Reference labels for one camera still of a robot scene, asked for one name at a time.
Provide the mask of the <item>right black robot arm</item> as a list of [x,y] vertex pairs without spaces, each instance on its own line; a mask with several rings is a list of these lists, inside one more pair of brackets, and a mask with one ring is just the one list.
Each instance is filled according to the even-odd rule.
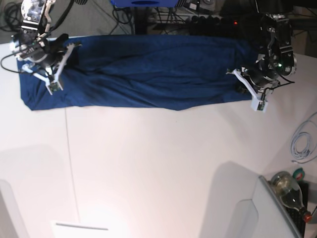
[[39,67],[56,72],[66,54],[64,43],[68,34],[61,34],[53,41],[51,33],[66,19],[75,1],[71,0],[55,25],[52,25],[50,11],[54,0],[24,0],[21,4],[22,25],[17,34],[12,36],[11,51],[18,61],[29,61],[31,67]]

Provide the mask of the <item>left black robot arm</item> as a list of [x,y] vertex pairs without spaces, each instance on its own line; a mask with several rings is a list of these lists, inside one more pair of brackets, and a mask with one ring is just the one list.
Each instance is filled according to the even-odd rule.
[[243,66],[241,75],[264,100],[274,89],[293,83],[286,78],[296,71],[293,31],[286,17],[293,4],[289,0],[242,0],[240,5],[259,17],[262,41],[258,53],[263,55],[253,66]]

